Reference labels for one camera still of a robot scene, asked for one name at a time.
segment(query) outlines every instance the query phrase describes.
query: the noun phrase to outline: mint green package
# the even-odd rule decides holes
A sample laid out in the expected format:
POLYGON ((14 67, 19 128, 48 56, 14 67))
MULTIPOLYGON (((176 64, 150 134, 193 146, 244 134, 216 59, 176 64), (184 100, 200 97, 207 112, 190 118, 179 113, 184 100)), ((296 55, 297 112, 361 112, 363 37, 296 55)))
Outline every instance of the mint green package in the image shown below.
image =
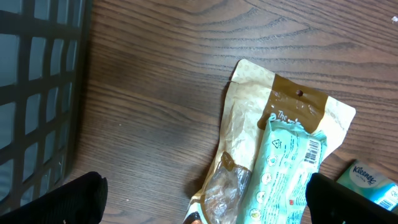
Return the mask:
POLYGON ((307 204, 305 189, 318 172, 326 136, 299 124, 267 122, 237 224, 299 224, 307 204))

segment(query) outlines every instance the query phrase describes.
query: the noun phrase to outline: crumpled plastic bag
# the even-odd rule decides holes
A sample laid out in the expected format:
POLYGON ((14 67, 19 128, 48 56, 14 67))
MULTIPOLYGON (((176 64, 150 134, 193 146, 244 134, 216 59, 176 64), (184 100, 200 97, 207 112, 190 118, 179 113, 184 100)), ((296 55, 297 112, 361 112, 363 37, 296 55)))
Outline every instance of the crumpled plastic bag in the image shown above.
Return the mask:
POLYGON ((236 223, 268 119, 322 132, 328 146, 323 160, 343 142, 354 115, 354 108, 320 91, 240 60, 226 94, 216 156, 184 224, 236 223))

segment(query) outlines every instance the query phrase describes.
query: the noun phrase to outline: brown label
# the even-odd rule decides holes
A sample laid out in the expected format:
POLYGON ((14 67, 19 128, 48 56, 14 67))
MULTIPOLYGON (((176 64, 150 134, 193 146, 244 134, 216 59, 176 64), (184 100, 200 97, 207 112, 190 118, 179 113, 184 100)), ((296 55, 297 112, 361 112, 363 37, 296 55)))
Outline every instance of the brown label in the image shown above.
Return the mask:
POLYGON ((275 75, 272 91, 257 126, 265 129, 268 118, 271 118, 299 123, 307 132, 313 133, 325 114, 327 99, 325 93, 275 75))

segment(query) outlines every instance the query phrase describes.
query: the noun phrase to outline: wood grain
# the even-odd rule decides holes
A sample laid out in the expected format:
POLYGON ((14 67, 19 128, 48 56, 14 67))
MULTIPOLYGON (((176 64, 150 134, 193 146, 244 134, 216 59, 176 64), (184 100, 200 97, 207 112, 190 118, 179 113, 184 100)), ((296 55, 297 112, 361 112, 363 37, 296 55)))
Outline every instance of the wood grain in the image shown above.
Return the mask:
POLYGON ((71 178, 107 177, 103 223, 181 223, 246 58, 356 108, 321 173, 335 179, 361 159, 398 181, 394 9, 392 0, 94 1, 71 178))

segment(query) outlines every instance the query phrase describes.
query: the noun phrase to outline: recycling symbol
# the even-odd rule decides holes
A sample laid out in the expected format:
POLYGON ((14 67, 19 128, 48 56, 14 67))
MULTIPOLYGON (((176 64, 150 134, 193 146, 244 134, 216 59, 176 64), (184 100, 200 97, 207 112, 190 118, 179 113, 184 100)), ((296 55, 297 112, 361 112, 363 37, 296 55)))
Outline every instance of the recycling symbol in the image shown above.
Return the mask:
POLYGON ((280 141, 279 139, 278 140, 273 140, 272 141, 272 144, 275 146, 275 148, 280 148, 281 147, 281 145, 282 145, 282 141, 280 141))

